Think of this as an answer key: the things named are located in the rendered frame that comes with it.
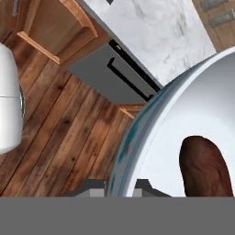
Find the white bowl with teal pattern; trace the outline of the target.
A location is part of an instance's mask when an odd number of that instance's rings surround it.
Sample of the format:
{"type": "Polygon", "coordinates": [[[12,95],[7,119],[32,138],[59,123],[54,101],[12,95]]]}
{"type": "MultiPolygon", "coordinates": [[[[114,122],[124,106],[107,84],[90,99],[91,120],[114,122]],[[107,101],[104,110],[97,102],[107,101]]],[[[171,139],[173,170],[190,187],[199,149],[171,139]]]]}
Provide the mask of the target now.
{"type": "Polygon", "coordinates": [[[179,152],[188,136],[218,146],[235,189],[235,46],[179,75],[144,106],[120,142],[106,194],[132,196],[147,179],[163,194],[183,196],[179,152]]]}

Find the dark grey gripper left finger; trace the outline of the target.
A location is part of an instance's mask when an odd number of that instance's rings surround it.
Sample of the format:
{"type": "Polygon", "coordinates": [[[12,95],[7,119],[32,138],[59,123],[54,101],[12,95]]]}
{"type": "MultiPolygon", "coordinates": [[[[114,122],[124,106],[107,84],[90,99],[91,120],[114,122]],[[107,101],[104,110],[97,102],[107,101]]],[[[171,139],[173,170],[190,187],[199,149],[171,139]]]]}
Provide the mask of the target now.
{"type": "Polygon", "coordinates": [[[87,179],[79,188],[67,192],[69,197],[104,197],[106,194],[106,181],[101,179],[87,179]]]}

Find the grey dishwasher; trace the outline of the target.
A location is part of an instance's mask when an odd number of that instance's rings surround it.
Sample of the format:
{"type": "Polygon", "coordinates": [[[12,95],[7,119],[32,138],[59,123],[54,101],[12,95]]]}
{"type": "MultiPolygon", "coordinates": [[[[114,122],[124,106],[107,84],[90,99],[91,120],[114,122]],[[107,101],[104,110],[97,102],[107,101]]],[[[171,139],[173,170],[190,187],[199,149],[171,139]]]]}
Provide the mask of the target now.
{"type": "Polygon", "coordinates": [[[159,85],[113,39],[75,62],[68,70],[112,103],[119,105],[147,103],[106,67],[112,57],[115,57],[113,65],[142,93],[153,96],[157,94],[160,90],[159,85]]]}

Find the wooden drawer cupboard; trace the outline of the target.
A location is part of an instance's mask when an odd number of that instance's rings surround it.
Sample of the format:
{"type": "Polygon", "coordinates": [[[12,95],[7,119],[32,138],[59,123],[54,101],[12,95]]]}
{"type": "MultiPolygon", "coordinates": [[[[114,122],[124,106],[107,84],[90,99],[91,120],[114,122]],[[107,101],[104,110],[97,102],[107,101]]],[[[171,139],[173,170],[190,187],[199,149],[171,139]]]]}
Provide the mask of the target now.
{"type": "Polygon", "coordinates": [[[200,6],[200,0],[191,0],[198,13],[204,28],[207,31],[216,51],[222,51],[235,46],[235,20],[219,27],[212,28],[208,22],[210,18],[226,10],[233,8],[235,10],[235,0],[229,0],[217,8],[204,12],[200,6]]]}

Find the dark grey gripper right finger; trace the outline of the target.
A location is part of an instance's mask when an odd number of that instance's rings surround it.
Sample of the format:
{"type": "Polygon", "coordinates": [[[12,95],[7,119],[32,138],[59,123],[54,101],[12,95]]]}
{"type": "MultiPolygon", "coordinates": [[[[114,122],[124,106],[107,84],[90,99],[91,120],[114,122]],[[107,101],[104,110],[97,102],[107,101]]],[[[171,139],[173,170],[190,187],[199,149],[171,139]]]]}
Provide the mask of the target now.
{"type": "Polygon", "coordinates": [[[138,179],[134,192],[133,192],[133,197],[169,197],[169,195],[166,195],[165,193],[154,189],[148,179],[138,179]]]}

